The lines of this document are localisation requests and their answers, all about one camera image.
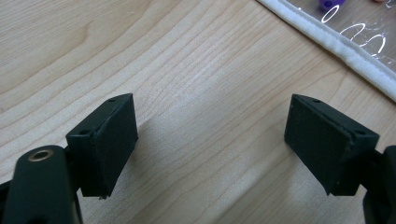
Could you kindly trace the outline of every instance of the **mounting hole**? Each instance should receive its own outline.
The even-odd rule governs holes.
[[[356,134],[360,134],[360,135],[365,135],[366,133],[364,131],[361,130],[355,130]]]
[[[87,134],[89,132],[90,132],[90,130],[82,130],[81,132],[79,132],[79,134]]]
[[[29,156],[29,161],[43,161],[51,157],[53,154],[53,151],[51,149],[43,149],[39,150],[32,155]]]

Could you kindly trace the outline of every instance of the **purple object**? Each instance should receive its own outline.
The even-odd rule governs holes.
[[[346,0],[319,0],[319,5],[323,10],[329,11],[330,9],[332,9],[337,5],[339,6],[343,5],[345,1]]]

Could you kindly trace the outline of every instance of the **light wooden surface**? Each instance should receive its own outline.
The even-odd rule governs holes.
[[[0,181],[132,92],[140,140],[85,223],[363,223],[283,142],[290,97],[396,144],[396,104],[253,0],[1,1]]]

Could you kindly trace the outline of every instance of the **wooden table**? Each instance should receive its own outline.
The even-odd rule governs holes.
[[[85,223],[363,223],[283,141],[293,93],[396,144],[395,104],[253,0],[2,1],[0,182],[132,92],[140,140]]]

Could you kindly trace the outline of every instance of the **white cloth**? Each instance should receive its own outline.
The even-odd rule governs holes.
[[[396,73],[367,51],[286,0],[257,0],[279,18],[342,59],[396,102]]]

